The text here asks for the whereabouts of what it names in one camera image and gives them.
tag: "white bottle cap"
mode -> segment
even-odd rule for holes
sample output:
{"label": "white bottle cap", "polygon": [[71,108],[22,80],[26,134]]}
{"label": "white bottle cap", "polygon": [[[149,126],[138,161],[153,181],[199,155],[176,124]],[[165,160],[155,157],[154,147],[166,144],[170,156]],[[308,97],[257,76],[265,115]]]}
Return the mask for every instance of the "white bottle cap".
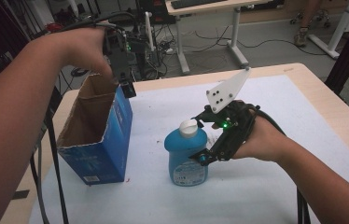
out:
{"label": "white bottle cap", "polygon": [[181,136],[185,138],[191,138],[197,134],[198,122],[195,119],[184,120],[180,124],[179,128]]}

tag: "blue bottle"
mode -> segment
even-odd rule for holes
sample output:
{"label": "blue bottle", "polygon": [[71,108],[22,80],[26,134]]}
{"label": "blue bottle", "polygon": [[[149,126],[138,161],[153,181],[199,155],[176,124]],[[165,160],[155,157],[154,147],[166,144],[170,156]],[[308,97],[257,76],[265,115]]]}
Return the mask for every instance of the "blue bottle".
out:
{"label": "blue bottle", "polygon": [[198,128],[195,119],[185,120],[180,127],[165,138],[169,151],[169,175],[178,186],[190,187],[203,183],[207,178],[207,166],[201,166],[189,156],[206,148],[207,135]]}

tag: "cardboard box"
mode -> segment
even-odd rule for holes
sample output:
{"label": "cardboard box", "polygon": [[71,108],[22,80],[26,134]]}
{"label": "cardboard box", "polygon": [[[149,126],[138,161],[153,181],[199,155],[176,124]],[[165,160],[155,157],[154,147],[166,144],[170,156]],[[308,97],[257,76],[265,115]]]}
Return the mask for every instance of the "cardboard box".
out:
{"label": "cardboard box", "polygon": [[58,153],[87,185],[124,181],[132,118],[121,88],[88,76],[58,137]]}

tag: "white paper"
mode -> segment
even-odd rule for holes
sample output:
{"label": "white paper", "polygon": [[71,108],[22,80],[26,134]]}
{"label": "white paper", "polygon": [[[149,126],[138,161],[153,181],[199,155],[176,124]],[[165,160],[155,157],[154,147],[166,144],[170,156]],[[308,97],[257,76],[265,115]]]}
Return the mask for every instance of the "white paper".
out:
{"label": "white paper", "polygon": [[[296,186],[275,163],[242,159],[214,162],[205,183],[172,184],[166,135],[208,105],[217,83],[141,91],[131,99],[133,126],[123,183],[86,186],[60,158],[70,223],[296,223]],[[285,131],[349,181],[349,148],[286,76],[248,79],[238,99],[260,105]],[[219,137],[207,124],[208,147]],[[43,183],[51,223],[62,223],[53,167]],[[310,210],[312,223],[318,223]],[[38,203],[30,223],[42,223]]]}

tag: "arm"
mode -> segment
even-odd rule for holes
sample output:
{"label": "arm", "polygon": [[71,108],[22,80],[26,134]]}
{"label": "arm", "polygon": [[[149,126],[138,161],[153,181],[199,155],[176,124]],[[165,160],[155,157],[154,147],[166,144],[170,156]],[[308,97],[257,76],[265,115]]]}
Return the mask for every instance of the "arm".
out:
{"label": "arm", "polygon": [[72,64],[111,77],[103,38],[100,29],[43,36],[0,74],[0,218],[27,168],[62,67]]}
{"label": "arm", "polygon": [[254,131],[234,156],[244,157],[281,166],[322,223],[349,223],[349,183],[266,119],[256,118]]}

